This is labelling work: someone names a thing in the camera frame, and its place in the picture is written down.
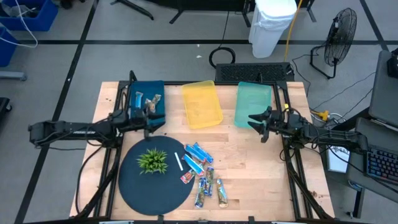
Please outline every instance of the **potted plant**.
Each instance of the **potted plant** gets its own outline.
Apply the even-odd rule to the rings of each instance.
[[[164,162],[166,160],[167,154],[164,151],[159,151],[155,149],[147,149],[146,154],[140,155],[138,160],[138,165],[142,168],[140,173],[151,173],[160,172],[161,174],[165,174],[168,165]]]

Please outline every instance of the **black fan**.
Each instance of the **black fan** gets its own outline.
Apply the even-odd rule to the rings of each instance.
[[[314,47],[311,50],[311,61],[310,65],[315,68],[322,75],[328,79],[336,76],[336,67],[346,57],[351,44],[353,43],[354,35],[356,30],[356,13],[350,8],[346,8],[340,11],[337,16],[333,19],[331,24],[328,38],[324,44],[318,47]],[[333,66],[333,76],[327,75],[321,71],[312,63],[313,51],[320,48],[325,48],[325,62],[329,66]]]

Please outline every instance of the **wheel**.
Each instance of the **wheel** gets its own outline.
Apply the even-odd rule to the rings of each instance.
[[[72,2],[71,2],[71,0],[61,0],[61,6],[64,9],[70,9],[70,8],[72,8]]]
[[[10,104],[8,104],[6,106],[6,112],[10,112],[10,111],[12,111],[12,106]]]

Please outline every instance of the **keyboard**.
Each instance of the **keyboard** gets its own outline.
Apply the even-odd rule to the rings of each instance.
[[[216,79],[218,81],[256,82],[260,73],[264,82],[284,81],[289,66],[289,63],[217,64]]]
[[[390,184],[398,185],[398,154],[370,146],[366,153],[366,174]]]

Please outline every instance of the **yellow cable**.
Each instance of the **yellow cable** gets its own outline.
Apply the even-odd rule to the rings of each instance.
[[[292,21],[292,23],[291,23],[291,25],[290,25],[289,34],[288,34],[288,36],[287,36],[287,41],[286,41],[286,50],[285,50],[284,62],[286,62],[287,52],[289,52],[289,40],[290,40],[290,35],[292,34],[293,25],[294,25],[294,22],[295,22],[295,20],[296,20],[297,14],[299,13],[299,10],[300,10],[300,7],[301,7],[301,3],[303,3],[303,0],[300,0],[300,2],[298,3],[296,13],[294,14],[293,21]]]

